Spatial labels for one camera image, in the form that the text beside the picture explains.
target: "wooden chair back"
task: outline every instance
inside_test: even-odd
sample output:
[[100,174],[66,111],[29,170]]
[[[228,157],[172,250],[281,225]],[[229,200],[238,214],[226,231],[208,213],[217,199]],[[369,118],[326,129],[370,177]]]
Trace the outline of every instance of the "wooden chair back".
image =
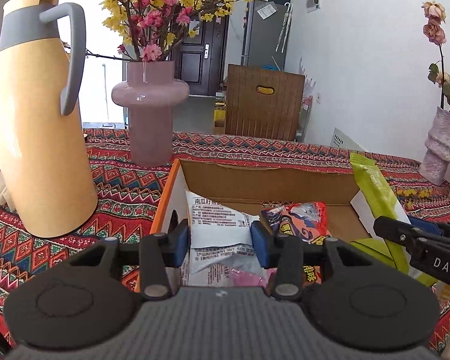
[[228,65],[225,133],[295,140],[305,76]]

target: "black circular disc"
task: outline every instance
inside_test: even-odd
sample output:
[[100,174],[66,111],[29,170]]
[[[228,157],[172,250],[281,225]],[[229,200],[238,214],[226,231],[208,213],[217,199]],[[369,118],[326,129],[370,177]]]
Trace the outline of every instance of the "black circular disc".
[[50,272],[27,281],[5,301],[4,317],[17,342],[75,350],[114,336],[135,315],[132,294],[97,268]]
[[392,352],[429,340],[439,314],[432,291],[398,271],[372,271],[345,269],[318,287],[309,302],[313,322],[358,350]]

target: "pink vase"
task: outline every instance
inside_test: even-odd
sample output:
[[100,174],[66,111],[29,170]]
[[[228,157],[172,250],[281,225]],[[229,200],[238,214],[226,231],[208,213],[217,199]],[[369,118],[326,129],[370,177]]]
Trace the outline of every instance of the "pink vase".
[[450,164],[450,112],[437,107],[425,146],[428,150],[418,172],[434,185],[441,185]]
[[172,107],[188,98],[188,84],[174,79],[174,62],[127,62],[127,81],[112,100],[129,112],[130,152],[141,167],[158,167],[172,156]]

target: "gray handle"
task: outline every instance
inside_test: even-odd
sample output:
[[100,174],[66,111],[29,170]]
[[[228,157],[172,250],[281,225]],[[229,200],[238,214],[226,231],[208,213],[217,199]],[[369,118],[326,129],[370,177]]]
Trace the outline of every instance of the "gray handle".
[[60,110],[62,115],[67,116],[75,108],[84,74],[85,48],[87,44],[85,13],[83,8],[76,3],[63,3],[42,12],[40,14],[40,21],[42,23],[49,23],[65,16],[70,17],[72,44],[67,85],[60,94]]

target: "table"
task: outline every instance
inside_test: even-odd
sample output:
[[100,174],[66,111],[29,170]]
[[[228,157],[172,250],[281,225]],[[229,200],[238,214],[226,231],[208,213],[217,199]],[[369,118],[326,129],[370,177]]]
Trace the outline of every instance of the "table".
[[[149,233],[171,164],[140,168],[131,162],[128,132],[87,129],[87,153],[99,195],[94,215],[76,232],[55,239],[39,239],[27,233],[17,214],[0,207],[0,331],[10,340],[1,316],[9,291],[33,275],[67,259],[100,238],[117,237],[138,242]],[[351,173],[348,150],[296,142],[176,133],[174,158],[214,161],[249,167],[295,167],[319,172]],[[402,199],[409,214],[435,221],[450,221],[449,184],[433,186],[418,174],[419,162],[382,154],[367,156],[377,161],[396,192],[429,188],[428,198]],[[126,267],[123,283],[135,287],[137,271]],[[442,318],[430,347],[442,351],[450,325],[450,302],[442,304]]]

